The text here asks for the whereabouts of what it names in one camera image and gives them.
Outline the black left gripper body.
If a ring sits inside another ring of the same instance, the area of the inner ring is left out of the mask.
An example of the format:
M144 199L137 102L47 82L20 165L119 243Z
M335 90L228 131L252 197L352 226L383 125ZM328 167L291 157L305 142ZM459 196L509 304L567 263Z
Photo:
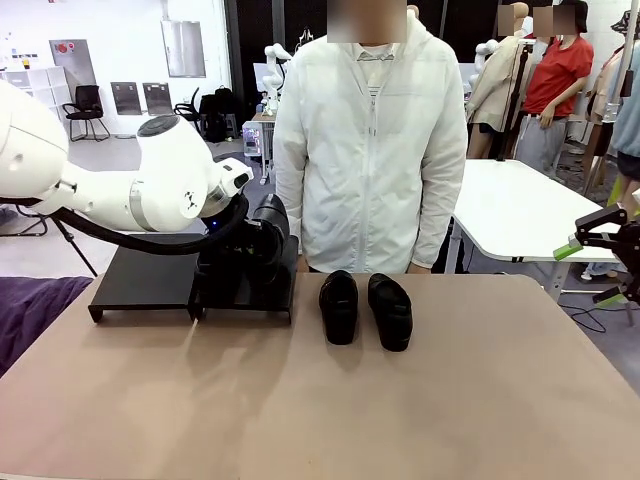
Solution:
M222 214L203 219L207 228L207 236L218 233L221 228L227 224L227 220L229 219L230 217L223 217ZM254 230L257 225L255 221L244 218L231 234L228 234L221 242L213 247L209 247L203 252L203 260L215 260L216 258L234 256L243 259L255 257L257 255L257 248L255 245Z

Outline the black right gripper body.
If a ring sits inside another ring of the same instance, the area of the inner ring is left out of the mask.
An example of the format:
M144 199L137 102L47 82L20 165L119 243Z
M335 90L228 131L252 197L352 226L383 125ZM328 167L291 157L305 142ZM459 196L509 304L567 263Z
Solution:
M624 281L624 295L629 300L639 299L639 223L631 222L624 225L618 232L620 247L619 259L627 269L627 278Z

